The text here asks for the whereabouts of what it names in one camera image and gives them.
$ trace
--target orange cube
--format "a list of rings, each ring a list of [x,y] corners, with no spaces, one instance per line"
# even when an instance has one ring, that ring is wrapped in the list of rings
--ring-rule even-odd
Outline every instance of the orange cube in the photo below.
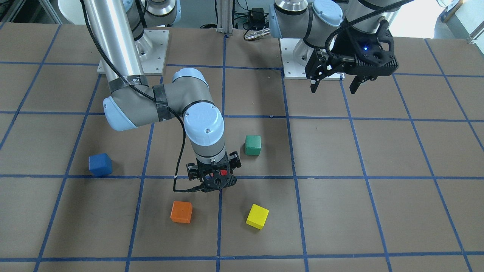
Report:
[[[193,206],[190,202],[174,201],[170,218],[176,223],[189,224],[192,220]]]

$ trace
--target green cube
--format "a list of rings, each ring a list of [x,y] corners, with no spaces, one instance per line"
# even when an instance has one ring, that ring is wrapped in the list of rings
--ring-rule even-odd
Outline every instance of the green cube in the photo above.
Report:
[[[261,146],[259,135],[245,136],[245,155],[259,155]]]

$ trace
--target white mounting plate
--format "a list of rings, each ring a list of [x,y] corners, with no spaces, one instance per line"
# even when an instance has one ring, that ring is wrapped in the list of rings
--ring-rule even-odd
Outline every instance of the white mounting plate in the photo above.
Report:
[[[282,65],[284,67],[284,78],[287,79],[307,79],[304,72],[304,66],[300,65],[294,60],[292,51],[300,39],[279,39],[281,44]],[[344,74],[333,74],[325,77],[323,80],[339,80],[340,76]]]
[[[166,50],[168,49],[168,30],[145,30],[144,35],[153,42],[153,49],[140,58],[143,72],[147,76],[162,76],[165,67]],[[98,74],[105,74],[103,61],[99,62],[97,67]]]

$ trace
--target yellow cube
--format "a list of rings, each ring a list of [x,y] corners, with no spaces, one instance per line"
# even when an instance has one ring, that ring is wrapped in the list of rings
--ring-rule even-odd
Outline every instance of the yellow cube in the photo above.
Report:
[[[246,223],[255,228],[262,229],[266,223],[268,214],[268,209],[256,204],[252,204],[252,208],[250,209],[249,217],[247,217]]]

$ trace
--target cube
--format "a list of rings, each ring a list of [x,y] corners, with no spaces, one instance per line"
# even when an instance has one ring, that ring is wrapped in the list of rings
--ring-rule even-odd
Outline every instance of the cube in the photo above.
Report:
[[[252,204],[246,223],[255,228],[262,229],[266,224],[267,215],[269,215],[268,209]]]
[[[259,135],[245,136],[245,155],[259,155],[261,146]]]
[[[106,153],[89,156],[89,171],[96,177],[113,172],[113,164]]]
[[[193,206],[190,202],[174,201],[170,218],[176,223],[189,224],[192,220]]]

